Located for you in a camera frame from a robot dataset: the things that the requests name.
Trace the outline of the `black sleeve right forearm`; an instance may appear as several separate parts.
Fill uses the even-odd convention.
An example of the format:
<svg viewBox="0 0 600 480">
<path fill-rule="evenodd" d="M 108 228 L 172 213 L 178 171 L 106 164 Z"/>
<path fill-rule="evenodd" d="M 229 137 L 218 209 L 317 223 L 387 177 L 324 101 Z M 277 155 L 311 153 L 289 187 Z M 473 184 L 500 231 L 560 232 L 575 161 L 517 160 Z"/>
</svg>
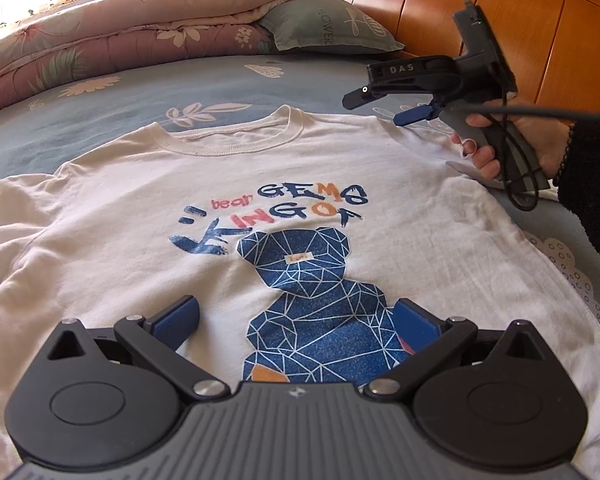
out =
<svg viewBox="0 0 600 480">
<path fill-rule="evenodd" d="M 557 173 L 558 200 L 600 255 L 600 122 L 575 122 Z"/>
</svg>

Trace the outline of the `person's right hand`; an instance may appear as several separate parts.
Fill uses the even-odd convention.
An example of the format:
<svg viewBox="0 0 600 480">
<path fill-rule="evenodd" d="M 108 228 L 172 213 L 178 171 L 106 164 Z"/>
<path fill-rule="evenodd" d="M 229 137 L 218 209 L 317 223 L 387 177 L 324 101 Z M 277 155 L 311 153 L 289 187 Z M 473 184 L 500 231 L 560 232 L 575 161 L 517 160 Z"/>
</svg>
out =
<svg viewBox="0 0 600 480">
<path fill-rule="evenodd" d="M 554 118 L 510 116 L 509 119 L 534 149 L 545 177 L 553 179 L 565 156 L 569 127 Z M 457 132 L 453 132 L 449 139 L 462 148 L 463 156 L 471 160 L 483 179 L 493 180 L 500 176 L 501 165 L 493 148 L 478 148 L 473 140 L 464 140 Z"/>
</svg>

